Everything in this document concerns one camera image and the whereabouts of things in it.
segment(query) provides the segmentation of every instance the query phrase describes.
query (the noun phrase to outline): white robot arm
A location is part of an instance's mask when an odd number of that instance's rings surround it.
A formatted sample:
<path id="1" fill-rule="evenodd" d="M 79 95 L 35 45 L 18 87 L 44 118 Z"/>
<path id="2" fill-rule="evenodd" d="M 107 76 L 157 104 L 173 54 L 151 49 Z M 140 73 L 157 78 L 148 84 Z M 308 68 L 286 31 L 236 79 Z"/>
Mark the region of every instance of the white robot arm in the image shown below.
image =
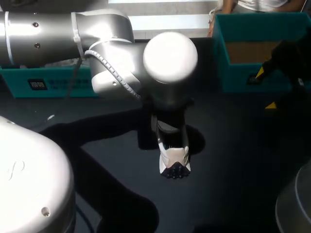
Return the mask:
<path id="1" fill-rule="evenodd" d="M 159 113 L 151 125 L 158 138 L 160 173 L 187 176 L 183 109 L 198 59 L 194 44 L 179 33 L 134 43 L 129 18 L 110 9 L 58 15 L 0 12 L 1 66 L 78 57 L 90 59 L 92 86 L 99 96 L 151 100 Z M 174 141 L 173 147 L 167 141 Z M 73 173 L 65 153 L 53 141 L 3 117 L 0 190 L 0 233 L 73 233 Z"/>
<path id="2" fill-rule="evenodd" d="M 100 96 L 153 99 L 163 110 L 188 100 L 197 64 L 194 44 L 179 33 L 134 43 L 129 18 L 112 9 L 71 14 L 0 12 L 0 65 L 43 65 L 90 58 L 93 90 Z"/>

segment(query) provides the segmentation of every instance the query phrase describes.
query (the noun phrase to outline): shoe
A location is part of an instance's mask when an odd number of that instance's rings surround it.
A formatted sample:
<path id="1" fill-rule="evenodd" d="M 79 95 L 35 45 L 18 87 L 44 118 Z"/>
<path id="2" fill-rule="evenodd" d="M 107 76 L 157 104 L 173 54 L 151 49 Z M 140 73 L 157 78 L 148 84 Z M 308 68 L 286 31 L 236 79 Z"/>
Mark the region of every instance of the shoe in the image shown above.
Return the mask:
<path id="1" fill-rule="evenodd" d="M 190 174 L 189 141 L 186 125 L 175 128 L 152 119 L 160 149 L 160 174 L 167 178 L 183 178 Z"/>

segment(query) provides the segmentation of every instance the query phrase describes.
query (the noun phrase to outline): black surface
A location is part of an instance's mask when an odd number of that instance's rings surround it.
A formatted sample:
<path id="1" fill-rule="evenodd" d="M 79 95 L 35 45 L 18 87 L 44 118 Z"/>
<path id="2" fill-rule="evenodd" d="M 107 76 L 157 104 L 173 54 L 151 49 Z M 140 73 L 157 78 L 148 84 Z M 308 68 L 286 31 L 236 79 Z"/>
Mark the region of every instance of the black surface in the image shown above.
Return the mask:
<path id="1" fill-rule="evenodd" d="M 278 232 L 278 193 L 309 159 L 309 107 L 276 113 L 264 107 L 279 95 L 218 93 L 210 40 L 196 45 L 197 91 L 186 123 L 199 130 L 205 146 L 191 158 L 187 178 L 162 177 L 159 151 L 139 148 L 144 115 L 131 101 L 72 99 L 38 130 L 70 158 L 82 198 L 77 204 L 96 232 Z M 4 86 L 0 95 L 0 115 L 22 126 L 60 103 L 12 100 Z M 96 213 L 102 219 L 93 220 Z M 88 229 L 80 225 L 77 232 Z"/>

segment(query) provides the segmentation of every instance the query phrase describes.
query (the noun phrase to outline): teal plastic crate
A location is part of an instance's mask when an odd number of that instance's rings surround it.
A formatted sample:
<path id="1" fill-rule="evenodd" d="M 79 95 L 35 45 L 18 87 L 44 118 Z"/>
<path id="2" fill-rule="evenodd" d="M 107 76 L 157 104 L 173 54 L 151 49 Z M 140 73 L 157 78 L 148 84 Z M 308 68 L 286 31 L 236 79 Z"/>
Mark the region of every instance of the teal plastic crate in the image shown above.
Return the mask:
<path id="1" fill-rule="evenodd" d="M 218 76 L 224 92 L 283 92 L 291 86 L 279 71 L 274 72 L 261 85 L 246 84 L 250 76 L 256 75 L 261 63 L 231 64 L 226 42 L 249 41 L 296 41 L 306 34 L 311 26 L 305 13 L 254 13 L 220 14 L 216 16 L 213 38 L 214 53 L 218 61 Z"/>
<path id="2" fill-rule="evenodd" d="M 63 98 L 68 91 L 73 67 L 2 68 L 0 74 L 14 98 Z M 98 97 L 94 93 L 88 67 L 81 67 L 71 97 Z"/>

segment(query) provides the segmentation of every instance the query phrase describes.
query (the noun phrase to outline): gray cylinder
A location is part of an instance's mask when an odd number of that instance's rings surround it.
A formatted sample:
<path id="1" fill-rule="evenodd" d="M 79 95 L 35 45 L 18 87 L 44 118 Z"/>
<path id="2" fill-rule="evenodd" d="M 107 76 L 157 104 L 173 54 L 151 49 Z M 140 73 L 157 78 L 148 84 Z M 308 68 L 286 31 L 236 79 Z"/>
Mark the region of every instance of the gray cylinder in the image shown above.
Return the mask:
<path id="1" fill-rule="evenodd" d="M 311 232 L 311 163 L 279 195 L 276 221 L 281 233 Z"/>

